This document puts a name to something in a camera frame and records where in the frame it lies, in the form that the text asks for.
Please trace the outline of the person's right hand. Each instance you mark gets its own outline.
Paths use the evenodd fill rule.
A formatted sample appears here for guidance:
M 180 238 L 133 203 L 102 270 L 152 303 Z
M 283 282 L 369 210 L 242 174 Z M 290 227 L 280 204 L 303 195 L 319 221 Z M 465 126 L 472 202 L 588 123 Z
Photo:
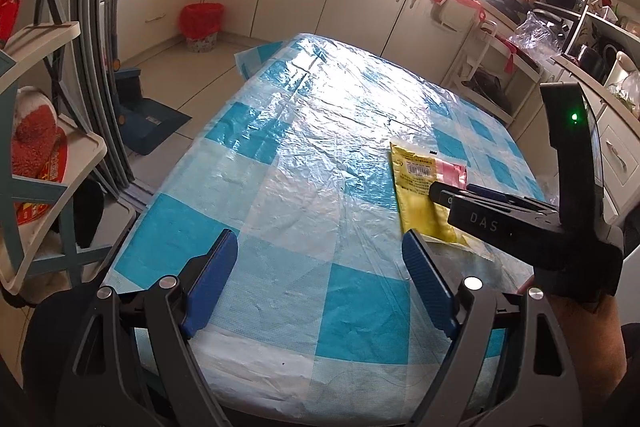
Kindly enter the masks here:
M 616 299 L 605 295 L 590 312 L 565 297 L 546 295 L 575 367 L 584 414 L 594 414 L 612 395 L 627 370 Z

